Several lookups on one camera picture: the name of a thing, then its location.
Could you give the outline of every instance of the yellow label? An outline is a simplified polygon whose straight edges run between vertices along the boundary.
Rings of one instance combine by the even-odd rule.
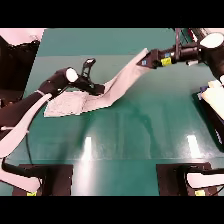
[[[161,62],[162,62],[162,65],[163,66],[167,66],[167,65],[171,65],[172,64],[172,62],[171,62],[171,58],[169,57],[169,58],[163,58],[162,60],[161,60]]]
[[[27,192],[26,196],[37,196],[37,192],[32,192],[32,193]]]
[[[196,196],[205,196],[205,191],[204,190],[195,191],[195,195]]]

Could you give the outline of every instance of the beige cloth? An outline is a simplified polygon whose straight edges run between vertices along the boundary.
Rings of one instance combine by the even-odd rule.
[[[201,97],[224,120],[224,88],[218,81],[208,82],[210,88],[201,94]]]
[[[148,50],[143,49],[112,80],[105,83],[104,94],[91,96],[81,91],[64,92],[48,103],[44,116],[80,115],[83,112],[111,106],[126,93],[139,77],[150,70],[136,65],[147,53]]]

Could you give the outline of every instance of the crumpled fabric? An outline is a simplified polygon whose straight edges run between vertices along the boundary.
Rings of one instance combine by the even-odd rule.
[[[80,115],[84,112],[111,106],[150,69],[136,65],[149,51],[143,49],[112,80],[105,83],[105,92],[100,96],[92,96],[87,92],[63,92],[50,101],[45,109],[44,117],[62,117]]]

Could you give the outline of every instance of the green table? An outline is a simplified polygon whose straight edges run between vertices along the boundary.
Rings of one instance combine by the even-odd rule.
[[[174,39],[172,30],[156,28],[48,29],[25,96],[57,69],[80,71],[89,57],[97,61],[93,81],[105,83],[143,48],[168,48]],[[178,64],[145,74],[109,108],[61,118],[44,118],[43,108],[30,129],[32,158],[74,164],[72,195],[159,195],[157,163],[208,161],[221,168],[224,154],[192,99],[213,79],[207,67]],[[196,137],[198,149],[189,145],[189,136]],[[88,160],[86,139],[91,141]],[[8,162],[28,163],[24,141]],[[0,184],[0,195],[11,193],[12,187]]]

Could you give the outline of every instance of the table surface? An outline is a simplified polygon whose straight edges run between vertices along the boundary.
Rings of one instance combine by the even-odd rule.
[[[174,32],[162,28],[47,29],[25,96],[60,68],[80,71],[89,57],[96,58],[92,80],[105,83],[143,48],[165,49],[174,40]],[[33,161],[74,164],[72,195],[159,195],[158,163],[210,162],[221,168],[224,153],[192,98],[211,80],[205,66],[177,64],[145,74],[109,108],[44,118],[44,107],[30,129]],[[24,141],[8,162],[28,163]],[[0,195],[11,194],[12,187],[1,183]]]

